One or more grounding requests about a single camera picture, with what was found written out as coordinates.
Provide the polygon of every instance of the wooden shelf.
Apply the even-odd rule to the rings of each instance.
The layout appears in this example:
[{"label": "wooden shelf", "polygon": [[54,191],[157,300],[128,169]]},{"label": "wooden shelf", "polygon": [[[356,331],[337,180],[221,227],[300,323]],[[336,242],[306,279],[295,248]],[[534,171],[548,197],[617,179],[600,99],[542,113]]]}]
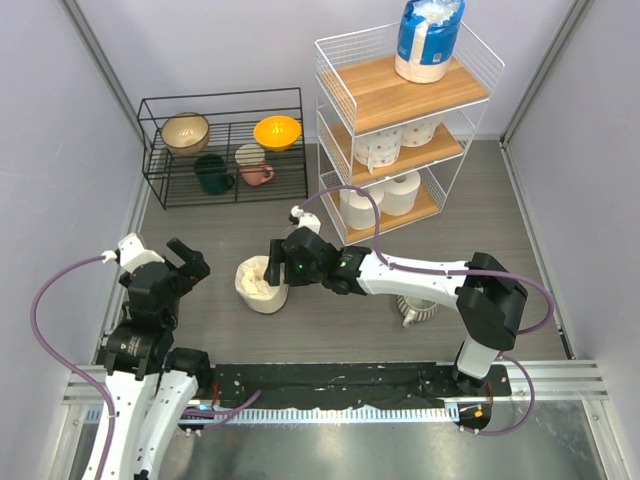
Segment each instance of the wooden shelf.
[{"label": "wooden shelf", "polygon": [[[337,69],[358,107],[355,131],[393,125],[430,113],[488,98],[489,93],[455,58],[445,77],[429,84],[412,83],[396,73],[395,56]],[[351,102],[336,82],[323,81],[340,102]]]},{"label": "wooden shelf", "polygon": [[[338,148],[342,150],[345,158],[351,158],[351,134],[341,123],[330,127],[333,137],[338,143]],[[388,167],[374,168],[373,173],[369,173],[367,167],[353,158],[353,172],[351,175],[351,183],[353,185],[362,185],[374,180],[392,176],[405,170],[415,169],[438,160],[456,157],[464,153],[463,148],[449,133],[449,130],[443,125],[438,125],[433,135],[433,139],[426,145],[420,147],[402,147],[398,159]],[[336,162],[344,163],[342,158],[335,159]]]},{"label": "wooden shelf", "polygon": [[[340,194],[337,191],[331,192],[331,198],[340,211]],[[380,233],[391,230],[392,228],[405,225],[407,223],[415,222],[421,218],[431,216],[439,212],[438,205],[433,200],[424,185],[421,185],[416,196],[416,203],[413,205],[413,209],[409,213],[400,216],[393,216],[383,213],[380,215]],[[373,236],[374,227],[367,228],[366,230],[356,230],[354,228],[347,228],[347,240],[346,243],[351,244],[359,242],[365,238]]]}]

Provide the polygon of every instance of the black wire rack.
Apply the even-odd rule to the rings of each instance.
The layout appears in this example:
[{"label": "black wire rack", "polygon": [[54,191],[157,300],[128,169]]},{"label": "black wire rack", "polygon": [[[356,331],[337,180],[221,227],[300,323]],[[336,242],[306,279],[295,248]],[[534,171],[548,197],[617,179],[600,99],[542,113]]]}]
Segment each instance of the black wire rack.
[{"label": "black wire rack", "polygon": [[[162,140],[164,122],[182,112],[197,112],[209,122],[209,142],[195,155],[176,155]],[[302,134],[283,152],[263,147],[266,163],[273,167],[274,175],[262,185],[251,186],[243,179],[235,153],[243,145],[257,144],[253,136],[254,127],[272,115],[295,118],[302,125]],[[142,173],[164,209],[264,202],[309,195],[302,91],[299,87],[144,98],[138,109],[138,124],[146,138]],[[196,175],[196,161],[212,154],[222,158],[224,166],[217,168],[230,179],[231,186],[224,193],[208,193]]]}]

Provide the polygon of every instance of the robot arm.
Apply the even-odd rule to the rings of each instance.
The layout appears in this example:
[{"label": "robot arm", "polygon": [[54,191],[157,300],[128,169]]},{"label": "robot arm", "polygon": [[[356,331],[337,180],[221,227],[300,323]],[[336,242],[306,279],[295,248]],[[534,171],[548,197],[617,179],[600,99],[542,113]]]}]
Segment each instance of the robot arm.
[{"label": "robot arm", "polygon": [[[104,472],[114,480],[157,479],[178,419],[196,391],[211,383],[205,352],[176,348],[167,356],[178,325],[180,298],[210,269],[200,252],[177,238],[167,246],[184,261],[181,267],[146,249],[134,233],[118,242],[117,250],[103,254],[125,270],[120,284],[129,298],[123,305],[125,318],[105,346],[106,386],[117,419]],[[95,478],[108,423],[108,410],[103,408],[83,480]]]},{"label": "robot arm", "polygon": [[[500,351],[512,350],[520,326],[527,291],[518,282],[482,276],[444,276],[414,273],[383,264],[369,248],[336,249],[319,235],[314,215],[300,214],[291,220],[297,229],[284,240],[272,240],[265,280],[272,286],[284,281],[291,287],[320,283],[339,295],[393,294],[440,303],[457,310],[467,328],[454,369],[462,391],[484,385]],[[389,263],[432,270],[501,270],[487,254],[476,253],[469,262],[433,263],[384,255]]]}]

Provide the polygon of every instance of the mug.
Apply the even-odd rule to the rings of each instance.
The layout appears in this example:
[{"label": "mug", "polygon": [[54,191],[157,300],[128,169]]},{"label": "mug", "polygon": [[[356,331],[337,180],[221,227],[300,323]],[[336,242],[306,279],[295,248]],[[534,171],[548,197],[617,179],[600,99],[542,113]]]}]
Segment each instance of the mug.
[{"label": "mug", "polygon": [[227,166],[220,155],[199,157],[193,164],[193,171],[202,188],[210,195],[221,195],[236,183],[233,176],[227,174]]},{"label": "mug", "polygon": [[240,167],[242,178],[252,187],[257,187],[273,178],[275,172],[265,159],[260,145],[248,143],[236,150],[236,163]]}]

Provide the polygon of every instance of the plastic bag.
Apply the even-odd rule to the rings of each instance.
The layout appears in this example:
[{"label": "plastic bag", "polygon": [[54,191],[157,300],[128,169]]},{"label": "plastic bag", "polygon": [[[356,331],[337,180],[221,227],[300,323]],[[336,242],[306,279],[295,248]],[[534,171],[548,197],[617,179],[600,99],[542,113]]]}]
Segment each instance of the plastic bag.
[{"label": "plastic bag", "polygon": [[464,0],[407,3],[398,32],[396,71],[400,76],[409,81],[430,83],[445,75],[464,8]]}]

